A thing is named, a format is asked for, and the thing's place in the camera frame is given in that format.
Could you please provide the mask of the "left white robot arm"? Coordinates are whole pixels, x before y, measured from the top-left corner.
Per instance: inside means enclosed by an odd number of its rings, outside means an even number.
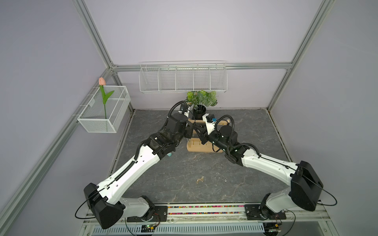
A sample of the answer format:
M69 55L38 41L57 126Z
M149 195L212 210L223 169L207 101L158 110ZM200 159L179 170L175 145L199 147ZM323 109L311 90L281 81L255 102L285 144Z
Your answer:
M102 229L112 227L121 218L139 217L144 221L154 218L155 205L147 196L125 198L123 194L192 132L187 114L169 115L163 129L140 142L135 155L118 171L99 184L90 183L84 188L85 204Z

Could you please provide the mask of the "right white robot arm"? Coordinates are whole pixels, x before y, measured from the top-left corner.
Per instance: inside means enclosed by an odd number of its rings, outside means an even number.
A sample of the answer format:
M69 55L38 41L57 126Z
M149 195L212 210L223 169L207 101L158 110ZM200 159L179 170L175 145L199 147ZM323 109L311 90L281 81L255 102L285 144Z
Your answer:
M203 144L210 142L218 147L231 163L261 171L287 185L284 190L266 194L259 205L247 205L246 213L249 220L275 219L279 213L293 207L306 211L316 210L320 205L320 196L324 188L310 163L287 162L263 155L255 145L239 143L232 126L222 126L217 130L215 125L194 125L193 130Z

